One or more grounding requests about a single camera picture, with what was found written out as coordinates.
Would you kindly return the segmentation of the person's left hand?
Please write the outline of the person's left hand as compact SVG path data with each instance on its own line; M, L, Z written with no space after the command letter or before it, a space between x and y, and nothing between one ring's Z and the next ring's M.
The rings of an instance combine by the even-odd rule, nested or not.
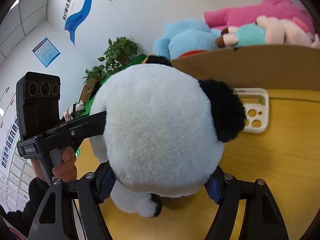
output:
M63 151L62 160L62 163L53 167L54 178L61 178L64 182L77 180L76 155L70 146L66 147ZM37 159L31 159L31 163L36 176L46 182L39 161Z

